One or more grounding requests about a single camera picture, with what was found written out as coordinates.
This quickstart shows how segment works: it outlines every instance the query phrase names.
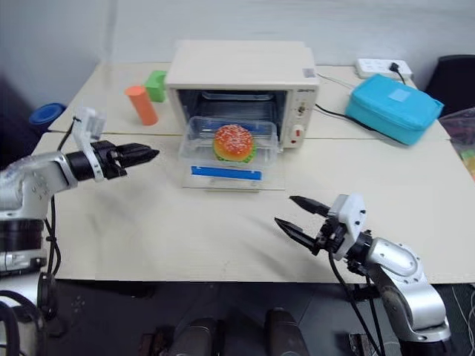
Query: white table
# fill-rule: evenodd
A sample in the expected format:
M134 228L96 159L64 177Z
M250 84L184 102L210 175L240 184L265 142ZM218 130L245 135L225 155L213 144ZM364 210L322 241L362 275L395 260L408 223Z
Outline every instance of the white table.
M47 133L35 153L53 151ZM80 183L57 194L59 278L335 282L325 253L313 257L274 223L316 233L323 220L287 197L331 204L363 193L374 236L407 243L432 283L475 281L475 185L446 140L413 147L377 139L306 139L281 155L285 191L211 192L181 188L180 137L104 135L115 144L160 149L128 177ZM73 140L65 152L75 151ZM361 282L339 264L349 282Z
M156 125L144 126L132 107L124 90L131 85L143 84L153 70L167 70L169 63L127 63L98 65L89 80L69 104L68 109L51 126L53 131L66 132L78 106L90 106L105 113L105 133L110 134L161 134L180 135L183 129L175 119L168 101L154 103L160 119ZM354 67L317 67L317 71L350 85L358 85ZM318 104L327 110L343 113L350 98L350 88L332 80L321 78ZM307 138L312 139L387 139L380 133L368 131L345 119L313 111ZM422 140L448 139L448 135L435 122Z

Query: blue bag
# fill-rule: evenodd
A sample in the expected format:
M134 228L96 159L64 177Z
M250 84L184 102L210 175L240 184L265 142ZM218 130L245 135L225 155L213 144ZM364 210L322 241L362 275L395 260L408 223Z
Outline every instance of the blue bag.
M346 115L406 145L416 143L444 105L426 93L376 74L356 87Z

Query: power strip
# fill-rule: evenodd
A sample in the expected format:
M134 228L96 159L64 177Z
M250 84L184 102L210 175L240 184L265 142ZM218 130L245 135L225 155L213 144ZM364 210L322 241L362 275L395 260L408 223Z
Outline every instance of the power strip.
M399 72L404 79L410 79L413 76L413 72L407 63L398 59L363 58L356 61L355 67L360 78L369 78L375 74L381 74L382 76L388 76L392 79L399 79L397 73L389 70L389 66L391 66L393 62L399 66Z

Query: orange cylinder block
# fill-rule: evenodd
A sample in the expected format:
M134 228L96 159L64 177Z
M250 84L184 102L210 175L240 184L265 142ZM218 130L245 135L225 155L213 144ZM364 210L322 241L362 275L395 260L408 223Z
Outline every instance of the orange cylinder block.
M153 125L157 123L158 116L151 104L147 90L143 85L135 85L127 88L125 90L125 95L130 98L144 125Z

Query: floor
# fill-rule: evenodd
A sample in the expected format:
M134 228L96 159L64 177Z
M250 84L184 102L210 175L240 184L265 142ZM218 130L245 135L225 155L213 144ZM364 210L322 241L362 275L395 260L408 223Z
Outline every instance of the floor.
M226 355L265 355L266 311L281 306L298 321L312 355L352 355L347 335L363 332L332 284L287 283L93 283L59 281L59 314L70 326L61 338L50 339L49 355L138 355L142 334L158 326L180 332L199 317L226 321ZM450 286L437 286L451 322L455 355L467 355L467 329ZM470 286L456 286L468 313ZM374 332L368 303L359 304ZM380 301L376 301L387 356L400 355ZM54 331L59 324L53 323Z

